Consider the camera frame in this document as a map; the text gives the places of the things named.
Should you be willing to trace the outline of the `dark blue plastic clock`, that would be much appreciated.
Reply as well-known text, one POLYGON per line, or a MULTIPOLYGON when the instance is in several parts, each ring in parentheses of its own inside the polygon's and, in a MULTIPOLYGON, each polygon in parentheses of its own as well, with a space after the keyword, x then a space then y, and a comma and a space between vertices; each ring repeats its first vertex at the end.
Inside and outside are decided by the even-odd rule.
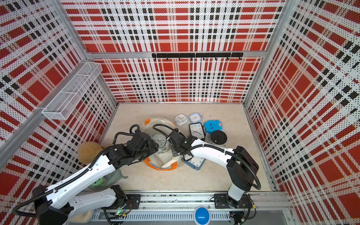
POLYGON ((201 169, 201 167, 203 166, 203 164, 205 162, 205 158, 203 158, 203 157, 183 156, 181 160, 184 164, 188 165, 190 168, 197 170, 197 171, 199 171, 201 169))

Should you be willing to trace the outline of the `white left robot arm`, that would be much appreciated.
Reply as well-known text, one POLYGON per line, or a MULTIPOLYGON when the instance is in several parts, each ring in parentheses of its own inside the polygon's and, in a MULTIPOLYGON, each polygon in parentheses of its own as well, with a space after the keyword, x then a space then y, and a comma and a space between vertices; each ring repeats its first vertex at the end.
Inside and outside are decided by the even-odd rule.
POLYGON ((118 209, 130 201, 119 185, 96 193, 79 193, 97 180, 123 166, 142 162, 158 151, 158 144, 141 131, 134 133, 126 144, 113 144, 102 150, 94 160, 68 178, 48 187, 39 186, 12 214, 36 218, 41 225, 63 225, 71 217, 97 209, 118 209))

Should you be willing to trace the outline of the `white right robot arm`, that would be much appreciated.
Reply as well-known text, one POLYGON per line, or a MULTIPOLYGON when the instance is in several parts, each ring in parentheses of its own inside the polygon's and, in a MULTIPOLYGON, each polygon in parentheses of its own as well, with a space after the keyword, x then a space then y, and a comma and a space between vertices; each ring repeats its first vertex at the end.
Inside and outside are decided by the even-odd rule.
POLYGON ((167 140, 173 145, 178 155, 205 158, 228 171, 232 183, 223 197, 223 202, 228 205, 228 208, 238 208, 251 188, 257 190, 262 188, 257 176, 259 166, 245 148, 241 146, 235 149, 218 147, 194 136, 185 137, 177 129, 167 136, 167 140))

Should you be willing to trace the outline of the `white clock light blue band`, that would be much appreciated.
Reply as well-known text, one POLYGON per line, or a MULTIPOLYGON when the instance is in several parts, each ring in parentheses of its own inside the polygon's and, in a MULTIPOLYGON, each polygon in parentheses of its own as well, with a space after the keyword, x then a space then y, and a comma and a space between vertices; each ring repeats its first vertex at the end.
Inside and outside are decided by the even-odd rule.
POLYGON ((188 117, 182 113, 176 115, 174 117, 174 123, 176 126, 183 126, 184 124, 186 124, 188 122, 188 117))

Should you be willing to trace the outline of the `light blue square alarm clock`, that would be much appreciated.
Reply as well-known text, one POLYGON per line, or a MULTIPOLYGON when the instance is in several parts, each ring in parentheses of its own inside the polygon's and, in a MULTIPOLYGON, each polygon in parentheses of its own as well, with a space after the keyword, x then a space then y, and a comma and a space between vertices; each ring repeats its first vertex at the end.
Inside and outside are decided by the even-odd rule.
POLYGON ((189 121, 191 124, 195 124, 195 123, 201 123, 202 122, 202 116, 195 112, 195 113, 192 113, 191 115, 189 115, 189 121))

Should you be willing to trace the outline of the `white round clock black back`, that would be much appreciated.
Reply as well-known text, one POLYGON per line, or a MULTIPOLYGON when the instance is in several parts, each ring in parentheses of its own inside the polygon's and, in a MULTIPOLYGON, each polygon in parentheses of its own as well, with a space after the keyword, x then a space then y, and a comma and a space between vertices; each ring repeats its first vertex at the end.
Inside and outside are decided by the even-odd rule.
POLYGON ((221 130, 213 131, 210 135, 211 142, 216 145, 224 145, 227 142, 227 135, 221 130))

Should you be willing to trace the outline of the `beige canvas bag orange handles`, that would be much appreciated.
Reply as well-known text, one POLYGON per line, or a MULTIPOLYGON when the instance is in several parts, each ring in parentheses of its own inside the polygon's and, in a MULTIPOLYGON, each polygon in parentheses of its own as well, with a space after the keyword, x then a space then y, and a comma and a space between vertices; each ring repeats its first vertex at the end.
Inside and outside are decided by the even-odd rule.
POLYGON ((154 170, 175 170, 178 166, 177 162, 180 159, 180 156, 176 154, 173 145, 165 136, 165 134, 170 134, 172 130, 163 126, 156 127, 163 132, 161 133, 153 128, 156 124, 166 125, 172 129, 176 128, 171 121, 165 118, 154 117, 144 121, 144 123, 140 126, 140 130, 150 135, 151 139, 158 144, 157 152, 149 156, 144 162, 148 167, 154 170))

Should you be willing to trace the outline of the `black square alarm clock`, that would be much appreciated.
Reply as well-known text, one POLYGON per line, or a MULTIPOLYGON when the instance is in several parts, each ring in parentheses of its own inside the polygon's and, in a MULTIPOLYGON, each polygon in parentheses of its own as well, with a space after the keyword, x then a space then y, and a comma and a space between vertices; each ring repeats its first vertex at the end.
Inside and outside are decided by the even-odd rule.
POLYGON ((193 137, 197 137, 198 139, 201 139, 202 141, 205 140, 206 134, 203 129, 202 123, 193 123, 189 125, 190 134, 193 137))

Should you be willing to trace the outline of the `white round analog clock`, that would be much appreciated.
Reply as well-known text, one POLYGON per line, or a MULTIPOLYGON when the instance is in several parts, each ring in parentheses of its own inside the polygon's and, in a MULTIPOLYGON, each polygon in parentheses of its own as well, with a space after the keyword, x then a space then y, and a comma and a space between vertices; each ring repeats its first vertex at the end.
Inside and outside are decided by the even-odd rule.
POLYGON ((159 148, 164 148, 167 144, 167 138, 161 133, 154 134, 152 140, 158 144, 159 148))

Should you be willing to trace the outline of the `bright blue round alarm clock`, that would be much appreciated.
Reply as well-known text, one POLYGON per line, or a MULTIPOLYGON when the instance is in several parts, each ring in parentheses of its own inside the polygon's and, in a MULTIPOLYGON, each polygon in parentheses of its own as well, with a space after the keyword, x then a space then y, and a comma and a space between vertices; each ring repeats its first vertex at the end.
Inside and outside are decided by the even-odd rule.
POLYGON ((204 128, 207 134, 212 134, 214 131, 221 131, 223 125, 219 120, 209 120, 204 123, 204 128))

